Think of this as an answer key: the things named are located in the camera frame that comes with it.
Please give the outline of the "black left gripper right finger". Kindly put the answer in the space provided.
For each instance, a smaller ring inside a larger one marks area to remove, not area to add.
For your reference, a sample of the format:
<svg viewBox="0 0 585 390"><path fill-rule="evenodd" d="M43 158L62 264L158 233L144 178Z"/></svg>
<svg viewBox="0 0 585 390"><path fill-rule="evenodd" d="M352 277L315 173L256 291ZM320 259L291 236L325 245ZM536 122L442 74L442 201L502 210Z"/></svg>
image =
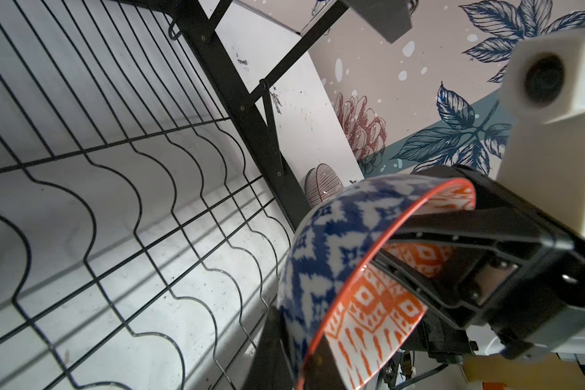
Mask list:
<svg viewBox="0 0 585 390"><path fill-rule="evenodd" d="M306 369L306 390L345 390L328 340L323 336Z"/></svg>

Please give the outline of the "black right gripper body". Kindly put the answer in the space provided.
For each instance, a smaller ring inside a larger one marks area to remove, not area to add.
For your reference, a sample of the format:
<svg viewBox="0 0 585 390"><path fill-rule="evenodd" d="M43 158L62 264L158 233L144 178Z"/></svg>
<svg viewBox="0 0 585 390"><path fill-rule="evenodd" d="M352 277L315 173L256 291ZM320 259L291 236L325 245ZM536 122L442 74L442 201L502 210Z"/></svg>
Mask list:
<svg viewBox="0 0 585 390"><path fill-rule="evenodd" d="M476 222L494 240L492 256L518 257L518 270L492 295L486 322L505 358L585 354L585 237L529 201L464 165L451 172L477 191Z"/></svg>

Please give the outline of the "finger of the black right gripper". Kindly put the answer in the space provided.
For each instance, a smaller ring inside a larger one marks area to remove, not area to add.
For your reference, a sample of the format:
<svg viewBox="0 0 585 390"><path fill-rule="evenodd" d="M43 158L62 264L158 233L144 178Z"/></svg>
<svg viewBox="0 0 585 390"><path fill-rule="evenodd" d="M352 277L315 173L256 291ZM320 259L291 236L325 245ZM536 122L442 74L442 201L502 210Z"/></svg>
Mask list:
<svg viewBox="0 0 585 390"><path fill-rule="evenodd" d="M434 278L428 278L390 253L377 253L370 263L398 282L452 328L465 330L482 326L482 310L464 301Z"/></svg>
<svg viewBox="0 0 585 390"><path fill-rule="evenodd" d="M497 199L473 211L417 214L389 244L434 244L495 254L544 254L546 230L518 203Z"/></svg>

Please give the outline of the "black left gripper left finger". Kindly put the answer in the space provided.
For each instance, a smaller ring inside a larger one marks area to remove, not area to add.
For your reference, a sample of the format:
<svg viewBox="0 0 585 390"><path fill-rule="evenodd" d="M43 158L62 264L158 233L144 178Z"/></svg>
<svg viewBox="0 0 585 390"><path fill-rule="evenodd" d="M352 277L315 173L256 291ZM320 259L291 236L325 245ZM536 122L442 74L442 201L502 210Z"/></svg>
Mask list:
<svg viewBox="0 0 585 390"><path fill-rule="evenodd" d="M285 346L288 333L283 316L275 305L266 313L258 349L251 364L243 389L290 390L293 372Z"/></svg>

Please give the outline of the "orange and blue patterned bowl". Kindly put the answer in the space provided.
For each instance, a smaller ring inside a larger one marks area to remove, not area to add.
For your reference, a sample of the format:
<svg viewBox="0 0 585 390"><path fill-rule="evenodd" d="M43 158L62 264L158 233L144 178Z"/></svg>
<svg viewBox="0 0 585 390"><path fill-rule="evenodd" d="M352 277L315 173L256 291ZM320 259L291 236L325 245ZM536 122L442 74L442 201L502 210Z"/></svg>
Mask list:
<svg viewBox="0 0 585 390"><path fill-rule="evenodd" d="M472 211L463 178L383 175L348 186L316 206L295 233L280 276L277 307L295 388L309 382L310 360L326 342L336 383L362 388L396 353L427 307L372 264L380 250L433 277L453 255L447 245L393 244L414 215Z"/></svg>

